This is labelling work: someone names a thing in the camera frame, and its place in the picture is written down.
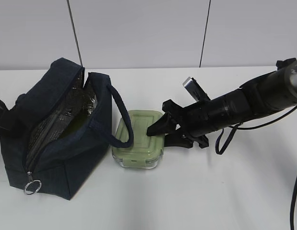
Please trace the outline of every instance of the white tabletop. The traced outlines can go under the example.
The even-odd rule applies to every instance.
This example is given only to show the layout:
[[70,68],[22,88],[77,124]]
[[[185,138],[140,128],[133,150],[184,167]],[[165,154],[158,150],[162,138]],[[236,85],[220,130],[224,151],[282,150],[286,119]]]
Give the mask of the white tabletop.
[[[210,98],[274,67],[103,69],[128,110],[158,110],[172,99],[194,103],[183,88],[194,77]],[[46,70],[0,71],[0,99],[9,108]],[[249,122],[262,124],[279,115]],[[120,119],[113,105],[113,133]],[[120,167],[110,150],[71,201],[26,196],[9,187],[0,154],[0,230],[288,230],[297,174],[297,110],[274,125],[238,131],[224,155],[210,147],[165,148],[152,170]]]

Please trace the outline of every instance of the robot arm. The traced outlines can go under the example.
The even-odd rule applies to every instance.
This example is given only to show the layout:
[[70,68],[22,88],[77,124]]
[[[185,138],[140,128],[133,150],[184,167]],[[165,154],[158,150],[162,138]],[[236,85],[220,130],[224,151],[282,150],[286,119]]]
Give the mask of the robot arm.
[[276,65],[277,71],[256,77],[213,100],[195,79],[188,78],[184,87],[197,102],[184,108],[172,100],[163,102],[165,114],[147,129],[147,135],[167,134],[165,146],[192,148],[196,141],[205,148],[209,146],[205,134],[296,106],[297,60],[278,61]]

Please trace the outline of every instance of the cable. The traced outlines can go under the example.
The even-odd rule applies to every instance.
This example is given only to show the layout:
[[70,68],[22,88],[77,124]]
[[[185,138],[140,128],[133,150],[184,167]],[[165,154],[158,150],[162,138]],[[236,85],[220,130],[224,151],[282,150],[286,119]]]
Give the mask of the cable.
[[222,155],[222,154],[225,152],[225,150],[227,149],[229,143],[230,143],[231,140],[233,139],[234,134],[235,134],[235,132],[237,131],[237,129],[238,129],[238,127],[239,127],[240,125],[242,125],[242,123],[236,124],[236,125],[233,127],[233,129],[230,131],[230,133],[229,133],[229,135],[228,135],[228,137],[227,137],[227,139],[226,139],[224,145],[222,146],[222,148],[221,148],[221,150],[220,150],[220,149],[219,149],[220,140],[221,140],[222,135],[224,134],[224,129],[222,129],[221,134],[219,135],[219,137],[217,138],[217,140],[216,140],[216,142],[215,142],[215,152],[216,152],[216,154],[218,154],[218,155]]
[[253,130],[253,129],[257,129],[257,128],[268,126],[268,125],[273,124],[276,121],[279,121],[279,120],[283,119],[284,117],[288,116],[289,114],[291,114],[292,112],[294,112],[296,109],[297,109],[297,106],[295,106],[293,109],[291,109],[289,112],[285,113],[284,115],[280,116],[279,118],[277,118],[277,119],[275,119],[273,121],[270,121],[268,123],[264,123],[262,125],[254,126],[254,127],[241,127],[241,128],[237,128],[237,129],[238,130]]
[[293,187],[291,206],[290,206],[290,229],[294,230],[294,209],[297,202],[297,178]]
[[[221,137],[222,137],[222,135],[224,133],[224,129],[223,129],[222,130],[222,133],[220,134],[220,136],[217,138],[217,140],[215,142],[215,152],[217,154],[223,154],[223,152],[227,148],[228,144],[232,140],[233,135],[235,134],[236,130],[253,130],[253,129],[257,129],[257,128],[268,126],[268,125],[273,124],[276,121],[279,121],[279,120],[283,119],[284,117],[288,116],[289,114],[291,114],[292,112],[294,112],[296,109],[297,109],[297,106],[295,106],[293,109],[291,109],[289,112],[285,113],[284,115],[280,116],[279,118],[277,118],[275,120],[272,120],[270,122],[264,123],[264,124],[259,125],[259,126],[246,127],[246,128],[243,128],[243,127],[242,128],[239,128],[238,126],[240,124],[237,124],[235,126],[230,126],[230,128],[232,128],[232,131],[230,132],[227,140],[225,141],[226,146],[224,144],[224,146],[222,147],[221,152],[220,152],[218,148],[219,148],[220,139],[221,139]],[[297,202],[297,178],[296,178],[296,182],[295,182],[294,187],[293,187],[292,199],[291,199],[291,206],[290,206],[290,229],[291,230],[294,230],[294,210],[295,210],[295,207],[296,207],[296,202]]]

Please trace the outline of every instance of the bag handle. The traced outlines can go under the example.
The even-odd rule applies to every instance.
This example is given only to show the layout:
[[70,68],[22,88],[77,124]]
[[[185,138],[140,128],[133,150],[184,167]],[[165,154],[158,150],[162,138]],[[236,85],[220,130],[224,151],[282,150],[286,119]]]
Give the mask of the bag handle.
[[112,135],[100,122],[93,120],[91,123],[91,128],[98,133],[103,135],[103,138],[112,146],[116,148],[129,148],[133,144],[134,134],[131,126],[131,120],[126,109],[126,106],[119,94],[119,92],[110,84],[107,85],[107,89],[110,91],[118,109],[122,116],[122,119],[127,127],[128,130],[128,141],[122,142],[118,140],[115,136]]
[[0,136],[19,137],[24,129],[25,126],[18,120],[15,110],[8,110],[0,100]]

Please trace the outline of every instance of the green food container lid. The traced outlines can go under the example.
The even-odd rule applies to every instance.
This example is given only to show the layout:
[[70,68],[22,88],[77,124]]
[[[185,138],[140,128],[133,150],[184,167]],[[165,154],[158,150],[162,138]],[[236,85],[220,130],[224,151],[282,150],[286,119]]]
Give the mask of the green food container lid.
[[[112,147],[112,156],[123,167],[154,168],[163,155],[165,135],[149,137],[146,131],[150,125],[159,120],[162,113],[151,110],[130,110],[128,113],[134,133],[133,145],[127,149]],[[116,138],[123,142],[128,140],[127,127],[122,119]]]

